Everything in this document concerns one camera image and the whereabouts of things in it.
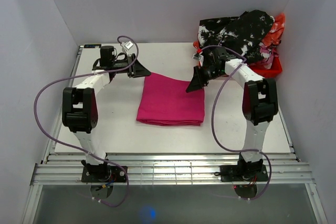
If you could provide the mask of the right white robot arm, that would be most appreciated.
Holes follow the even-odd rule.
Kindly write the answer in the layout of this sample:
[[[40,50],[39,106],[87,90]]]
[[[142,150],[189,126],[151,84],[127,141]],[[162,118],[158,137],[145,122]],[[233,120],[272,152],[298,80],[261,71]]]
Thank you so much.
[[[245,62],[246,58],[221,46],[198,48],[193,56],[199,65],[193,68],[193,77],[187,93],[206,87],[209,81],[223,75],[235,80],[243,89],[242,112],[246,119],[245,141],[237,164],[222,165],[215,175],[223,182],[235,180],[267,181],[270,172],[263,164],[263,145],[266,131],[278,113],[276,82],[255,73]]]

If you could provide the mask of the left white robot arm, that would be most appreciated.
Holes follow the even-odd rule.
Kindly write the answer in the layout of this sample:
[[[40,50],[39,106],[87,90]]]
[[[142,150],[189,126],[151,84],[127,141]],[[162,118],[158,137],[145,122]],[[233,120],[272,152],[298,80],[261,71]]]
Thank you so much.
[[[92,130],[98,124],[96,95],[118,73],[126,73],[129,78],[147,77],[151,72],[138,60],[130,49],[135,46],[128,41],[121,45],[117,53],[113,46],[101,46],[99,58],[92,65],[92,75],[72,88],[64,88],[62,93],[62,123],[78,139],[80,147],[87,151],[81,161],[83,181],[105,182],[112,178],[112,167],[107,163],[107,154],[100,144],[92,139]]]

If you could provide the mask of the pink trousers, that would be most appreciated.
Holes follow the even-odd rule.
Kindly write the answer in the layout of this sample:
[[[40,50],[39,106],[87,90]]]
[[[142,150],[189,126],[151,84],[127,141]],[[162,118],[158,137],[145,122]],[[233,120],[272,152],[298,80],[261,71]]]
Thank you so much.
[[[187,81],[152,73],[145,77],[138,122],[159,126],[200,126],[205,117],[205,91],[186,92]]]

